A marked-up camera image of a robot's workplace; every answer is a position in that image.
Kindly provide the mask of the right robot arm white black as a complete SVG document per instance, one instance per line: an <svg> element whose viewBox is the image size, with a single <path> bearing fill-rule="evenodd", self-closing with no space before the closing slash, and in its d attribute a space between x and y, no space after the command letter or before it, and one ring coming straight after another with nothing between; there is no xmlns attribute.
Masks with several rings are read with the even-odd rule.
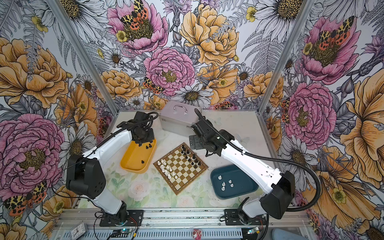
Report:
<svg viewBox="0 0 384 240"><path fill-rule="evenodd" d="M249 152L225 130L217 131L204 119L192 125L192 130L201 138L202 146L208 153L213 153L230 161L247 174L264 192L256 199L248 199L238 209L238 216L243 223L259 215L268 214L280 220L294 198L294 175L274 169L259 157L252 157Z"/></svg>

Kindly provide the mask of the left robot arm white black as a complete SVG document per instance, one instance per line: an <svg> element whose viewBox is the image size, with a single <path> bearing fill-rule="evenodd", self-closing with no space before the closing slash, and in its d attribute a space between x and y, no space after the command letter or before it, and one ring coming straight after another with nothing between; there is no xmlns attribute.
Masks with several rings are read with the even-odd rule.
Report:
<svg viewBox="0 0 384 240"><path fill-rule="evenodd" d="M108 190L103 167L124 146L153 141L152 125L158 117L156 112L136 112L132 120L118 124L115 131L94 148L72 155L68 160L66 188L100 208L104 219L113 225L124 225L129 214L124 201Z"/></svg>

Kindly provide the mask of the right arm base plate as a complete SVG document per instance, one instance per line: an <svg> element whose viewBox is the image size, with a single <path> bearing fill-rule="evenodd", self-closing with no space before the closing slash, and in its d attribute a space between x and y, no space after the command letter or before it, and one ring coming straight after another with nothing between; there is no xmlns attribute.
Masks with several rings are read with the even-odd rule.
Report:
<svg viewBox="0 0 384 240"><path fill-rule="evenodd" d="M220 222L225 222L226 226L265 226L267 218L264 215L249 218L246 214L239 215L237 209L225 209Z"/></svg>

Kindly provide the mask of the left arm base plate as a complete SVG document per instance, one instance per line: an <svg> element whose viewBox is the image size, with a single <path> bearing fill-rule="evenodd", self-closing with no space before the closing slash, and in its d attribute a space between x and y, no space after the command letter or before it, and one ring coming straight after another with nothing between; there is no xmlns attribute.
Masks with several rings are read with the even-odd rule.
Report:
<svg viewBox="0 0 384 240"><path fill-rule="evenodd" d="M143 210L126 210L116 215L104 214L100 220L100 227L140 227L142 225Z"/></svg>

